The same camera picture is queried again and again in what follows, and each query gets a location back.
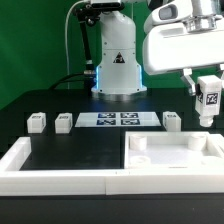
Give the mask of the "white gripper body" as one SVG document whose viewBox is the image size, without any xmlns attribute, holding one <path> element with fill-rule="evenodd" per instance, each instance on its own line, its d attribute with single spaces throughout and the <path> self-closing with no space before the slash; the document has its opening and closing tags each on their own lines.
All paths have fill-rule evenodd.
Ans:
<svg viewBox="0 0 224 224">
<path fill-rule="evenodd" d="M 217 28 L 188 33 L 183 23 L 154 27 L 143 42 L 143 66 L 149 75 L 224 63 L 224 20 Z"/>
</svg>

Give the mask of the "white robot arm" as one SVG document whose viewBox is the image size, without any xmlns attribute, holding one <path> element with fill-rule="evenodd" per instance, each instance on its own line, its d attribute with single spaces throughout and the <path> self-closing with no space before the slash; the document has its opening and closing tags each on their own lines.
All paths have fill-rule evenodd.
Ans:
<svg viewBox="0 0 224 224">
<path fill-rule="evenodd" d="M 136 61 L 136 27 L 120 11 L 126 3 L 145 1 L 150 14 L 144 23 L 143 63 Z M 142 74 L 179 71 L 191 94 L 195 68 L 224 63 L 223 0 L 90 0 L 100 13 L 102 60 L 96 97 L 129 98 L 144 93 Z"/>
</svg>

